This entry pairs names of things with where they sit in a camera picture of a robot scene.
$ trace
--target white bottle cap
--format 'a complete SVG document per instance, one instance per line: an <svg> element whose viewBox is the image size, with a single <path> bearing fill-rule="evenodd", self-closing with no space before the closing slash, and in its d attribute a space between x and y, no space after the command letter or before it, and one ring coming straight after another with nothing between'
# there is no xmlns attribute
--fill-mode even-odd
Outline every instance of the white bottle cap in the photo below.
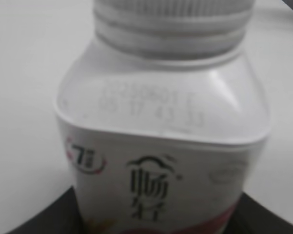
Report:
<svg viewBox="0 0 293 234"><path fill-rule="evenodd" d="M120 51L157 59L221 55L243 39L255 0L94 0L96 33Z"/></svg>

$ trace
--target white plastic bottle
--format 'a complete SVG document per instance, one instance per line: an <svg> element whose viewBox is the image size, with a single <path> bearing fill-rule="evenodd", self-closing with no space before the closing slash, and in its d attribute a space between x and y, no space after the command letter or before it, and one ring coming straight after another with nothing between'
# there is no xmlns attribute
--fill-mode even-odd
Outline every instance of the white plastic bottle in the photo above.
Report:
<svg viewBox="0 0 293 234"><path fill-rule="evenodd" d="M219 234L270 130L253 0L96 0L56 113L90 233Z"/></svg>

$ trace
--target pink label design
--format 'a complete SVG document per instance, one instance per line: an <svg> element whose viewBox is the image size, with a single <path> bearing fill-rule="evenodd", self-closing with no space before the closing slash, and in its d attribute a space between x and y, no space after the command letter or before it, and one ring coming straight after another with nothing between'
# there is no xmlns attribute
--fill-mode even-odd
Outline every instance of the pink label design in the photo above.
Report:
<svg viewBox="0 0 293 234"><path fill-rule="evenodd" d="M217 231L220 231L225 224L230 219L232 213L235 210L236 205L230 207L228 210L220 214L218 217L202 223L197 226L193 226L190 228L182 229L172 234L215 234ZM122 232L122 234L165 234L156 230L150 229L135 229Z"/></svg>

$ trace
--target white table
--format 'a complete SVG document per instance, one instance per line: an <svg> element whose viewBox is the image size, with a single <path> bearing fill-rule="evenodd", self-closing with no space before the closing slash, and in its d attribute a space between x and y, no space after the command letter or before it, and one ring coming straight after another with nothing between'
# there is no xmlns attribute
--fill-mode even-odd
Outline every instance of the white table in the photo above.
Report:
<svg viewBox="0 0 293 234"><path fill-rule="evenodd" d="M293 12L259 0L247 50L274 131L246 192L293 224ZM57 85L93 35L90 0L0 0L0 234L71 185L52 110Z"/></svg>

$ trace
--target bottle shoulder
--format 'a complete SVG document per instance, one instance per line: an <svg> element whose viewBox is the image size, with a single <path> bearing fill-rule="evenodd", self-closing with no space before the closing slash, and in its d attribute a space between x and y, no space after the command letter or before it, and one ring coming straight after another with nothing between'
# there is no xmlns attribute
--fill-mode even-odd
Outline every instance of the bottle shoulder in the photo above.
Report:
<svg viewBox="0 0 293 234"><path fill-rule="evenodd" d="M76 126L146 137L246 144L270 129L244 56L203 69L151 69L90 48L64 78L56 106Z"/></svg>

